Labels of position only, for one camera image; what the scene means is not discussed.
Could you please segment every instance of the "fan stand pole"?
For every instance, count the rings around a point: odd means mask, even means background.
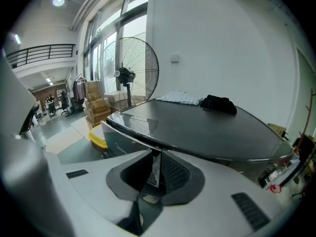
[[[126,89],[127,89],[127,104],[128,107],[132,106],[131,98],[130,98],[130,88],[129,88],[129,83],[126,84]]]

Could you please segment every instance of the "balcony railing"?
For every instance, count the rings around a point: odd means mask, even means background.
[[[37,61],[72,57],[74,46],[75,44],[39,45],[21,49],[6,57],[12,68],[17,68]]]

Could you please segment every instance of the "glossy table surface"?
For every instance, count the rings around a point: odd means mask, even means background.
[[[255,116],[150,100],[108,116],[107,124],[144,143],[209,160],[268,162],[293,154],[290,145]]]

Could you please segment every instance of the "black slot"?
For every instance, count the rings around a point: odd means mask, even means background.
[[[88,173],[89,172],[86,171],[85,169],[81,169],[81,170],[77,170],[77,171],[66,173],[66,175],[70,179],[70,178],[82,176],[82,175],[85,175],[85,174],[88,174]]]

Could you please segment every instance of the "ceiling light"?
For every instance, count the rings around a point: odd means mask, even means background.
[[[53,0],[53,5],[56,7],[62,6],[65,3],[65,0]]]
[[[21,44],[20,38],[17,34],[14,35],[14,38],[18,44]]]

